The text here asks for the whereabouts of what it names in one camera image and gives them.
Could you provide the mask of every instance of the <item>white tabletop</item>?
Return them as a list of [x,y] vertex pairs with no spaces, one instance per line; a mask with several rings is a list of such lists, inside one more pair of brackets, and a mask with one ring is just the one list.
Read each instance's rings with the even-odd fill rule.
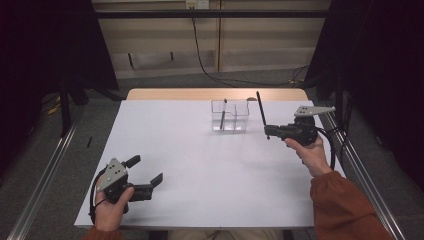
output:
[[[310,101],[263,101],[268,124],[293,123]],[[151,201],[129,203],[122,226],[132,228],[293,228],[313,226],[310,179],[295,152],[266,139],[257,102],[247,131],[217,133],[210,101],[127,100],[116,117],[96,174],[112,157],[141,162],[129,182],[146,184],[163,172]],[[322,127],[318,117],[316,125]],[[329,145],[325,141],[329,159]],[[336,170],[343,174],[340,165]],[[75,221],[92,225],[89,194]]]

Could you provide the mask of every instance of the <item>metal frame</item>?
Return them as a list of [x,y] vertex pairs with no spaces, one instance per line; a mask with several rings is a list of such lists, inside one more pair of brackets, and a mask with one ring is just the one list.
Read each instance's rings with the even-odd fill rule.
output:
[[[337,126],[337,122],[335,120],[335,114],[332,112],[332,113],[325,114],[325,116],[327,117],[327,120],[330,123],[331,127],[335,128]],[[345,141],[345,137],[346,137],[345,133],[338,131],[336,132],[335,135],[340,145],[343,145],[343,141]],[[381,222],[383,223],[384,227],[392,235],[393,239],[396,239],[396,240],[405,239],[405,236],[400,230],[398,223],[396,222],[396,219],[393,216],[393,213],[387,206],[383,197],[380,195],[380,192],[377,190],[377,187],[374,185],[374,182],[372,181],[370,175],[365,169],[365,166],[362,164],[361,159],[359,158],[355,148],[353,147],[349,139],[346,139],[344,145],[345,145],[344,152],[347,156],[347,159],[349,160],[349,163],[352,165],[353,170],[355,171],[355,174],[358,176],[358,180],[361,183],[365,191],[365,194],[368,196],[368,199],[370,200],[371,204],[374,206],[377,212],[377,215],[380,218]]]
[[32,222],[34,221],[38,210],[40,209],[47,194],[47,191],[53,182],[53,178],[59,168],[60,162],[62,161],[63,156],[65,155],[65,152],[72,140],[72,137],[74,136],[76,127],[82,119],[84,109],[85,106],[78,110],[76,113],[75,122],[71,125],[69,131],[66,132],[65,136],[60,138],[56,150],[50,158],[50,161],[47,164],[40,181],[38,181],[34,192],[28,200],[24,210],[19,215],[18,220],[7,237],[7,240],[23,240],[26,238],[31,228]]

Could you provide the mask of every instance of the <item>clear plastic container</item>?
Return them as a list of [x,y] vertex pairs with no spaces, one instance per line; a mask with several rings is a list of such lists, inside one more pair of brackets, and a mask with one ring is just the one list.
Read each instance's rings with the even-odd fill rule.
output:
[[246,131],[249,102],[246,100],[212,100],[213,131]]

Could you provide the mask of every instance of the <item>cable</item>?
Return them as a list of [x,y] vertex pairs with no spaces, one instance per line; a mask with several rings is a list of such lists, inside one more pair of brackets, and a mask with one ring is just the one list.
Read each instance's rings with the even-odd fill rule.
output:
[[98,174],[97,176],[94,178],[93,183],[91,185],[91,193],[90,193],[90,212],[88,213],[88,215],[90,215],[91,217],[91,222],[93,222],[93,224],[96,223],[96,207],[102,203],[103,201],[105,201],[107,198],[103,199],[102,201],[100,201],[98,204],[93,205],[93,200],[94,200],[94,189],[96,189],[96,184],[97,181],[99,181],[100,176],[102,176],[105,172],[106,172],[106,168],[103,168]]
[[348,140],[348,134],[349,134],[349,123],[350,123],[350,118],[352,116],[352,108],[353,108],[353,102],[352,102],[352,98],[348,97],[348,101],[347,101],[347,105],[346,105],[346,112],[344,114],[344,118],[343,118],[343,129],[344,129],[344,138],[343,138],[343,142],[342,142],[342,146],[340,147],[340,154],[339,154],[339,162],[340,165],[342,166],[342,168],[344,168],[344,164],[343,164],[343,149],[346,145],[346,142]]
[[306,69],[306,68],[309,68],[309,65],[305,65],[303,67],[299,67],[299,68],[296,68],[296,69],[293,70],[293,75],[292,75],[293,76],[293,78],[292,78],[293,88],[296,85],[296,78],[297,78],[297,76],[303,71],[303,69]]
[[327,134],[330,134],[330,136],[333,136],[334,134],[336,134],[340,130],[341,130],[341,127],[338,127],[337,126],[337,127],[333,128],[333,129],[328,130],[327,131]]
[[327,132],[322,128],[316,128],[318,132],[320,132],[324,137],[327,138],[328,142],[330,143],[330,154],[331,154],[331,160],[330,160],[330,168],[334,170],[334,167],[336,166],[336,152],[334,149],[334,142],[330,135],[327,134]]
[[239,80],[239,79],[216,78],[216,77],[211,76],[209,73],[206,72],[205,68],[203,67],[202,58],[200,57],[199,42],[197,40],[197,28],[196,28],[195,18],[192,18],[192,23],[193,23],[193,30],[194,30],[194,39],[196,41],[197,57],[199,59],[200,68],[202,69],[203,73],[206,76],[208,76],[211,80],[218,82],[218,83],[221,83],[221,84],[225,84],[225,85],[233,87],[233,88],[237,88],[237,87],[232,85],[232,84],[226,83],[225,81],[241,82],[241,83],[263,85],[263,86],[272,86],[272,87],[284,86],[284,85],[291,83],[291,81],[287,81],[287,82],[284,82],[284,83],[259,83],[259,82],[245,81],[245,80]]
[[301,88],[301,89],[307,89],[307,88],[315,87],[319,83],[319,81],[321,81],[321,79],[325,79],[325,78],[329,78],[329,77],[331,77],[331,72],[324,70],[324,71],[321,71],[320,73],[318,73],[316,76],[308,79],[307,81],[302,82],[297,87]]

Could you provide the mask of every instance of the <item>orange sleeve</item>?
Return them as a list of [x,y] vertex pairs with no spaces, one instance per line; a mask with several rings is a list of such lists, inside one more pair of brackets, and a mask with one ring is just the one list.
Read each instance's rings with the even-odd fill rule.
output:
[[105,232],[97,230],[94,226],[90,228],[87,235],[84,236],[83,240],[122,240],[122,233],[119,230],[112,232]]
[[318,239],[392,239],[365,195],[339,172],[311,181]]

